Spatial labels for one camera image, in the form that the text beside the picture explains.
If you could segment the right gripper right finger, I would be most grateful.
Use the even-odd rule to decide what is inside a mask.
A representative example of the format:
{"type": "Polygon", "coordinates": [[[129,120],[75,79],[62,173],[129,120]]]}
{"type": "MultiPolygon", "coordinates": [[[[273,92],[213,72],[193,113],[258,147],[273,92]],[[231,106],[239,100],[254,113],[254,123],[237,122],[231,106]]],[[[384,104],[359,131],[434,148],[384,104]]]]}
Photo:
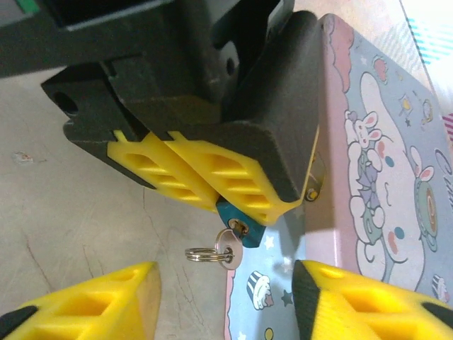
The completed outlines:
{"type": "Polygon", "coordinates": [[[300,339],[452,338],[445,303],[318,261],[295,261],[292,294],[300,339]]]}

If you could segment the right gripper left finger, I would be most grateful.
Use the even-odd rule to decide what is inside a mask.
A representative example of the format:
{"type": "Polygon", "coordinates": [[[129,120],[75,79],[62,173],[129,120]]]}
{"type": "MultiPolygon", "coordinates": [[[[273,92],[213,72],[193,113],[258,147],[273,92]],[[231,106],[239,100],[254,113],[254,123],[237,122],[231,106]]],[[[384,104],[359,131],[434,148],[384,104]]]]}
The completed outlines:
{"type": "Polygon", "coordinates": [[[1,316],[2,339],[153,339],[159,265],[148,261],[43,295],[1,316]]]}

